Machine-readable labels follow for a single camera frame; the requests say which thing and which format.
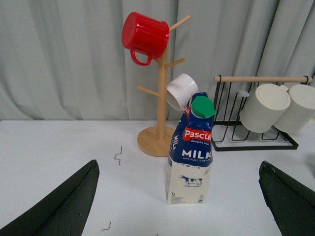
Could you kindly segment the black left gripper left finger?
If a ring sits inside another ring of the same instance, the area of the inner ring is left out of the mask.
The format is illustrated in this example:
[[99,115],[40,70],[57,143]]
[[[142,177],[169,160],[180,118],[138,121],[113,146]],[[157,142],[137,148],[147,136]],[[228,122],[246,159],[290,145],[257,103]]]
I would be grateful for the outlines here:
[[91,160],[28,211],[0,230],[2,236],[80,236],[99,178]]

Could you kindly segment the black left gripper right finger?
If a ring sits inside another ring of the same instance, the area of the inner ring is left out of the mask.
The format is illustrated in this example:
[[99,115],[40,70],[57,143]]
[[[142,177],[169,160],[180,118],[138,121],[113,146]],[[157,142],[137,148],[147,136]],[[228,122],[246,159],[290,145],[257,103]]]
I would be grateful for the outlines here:
[[259,185],[283,236],[315,234],[315,192],[267,161],[259,167]]

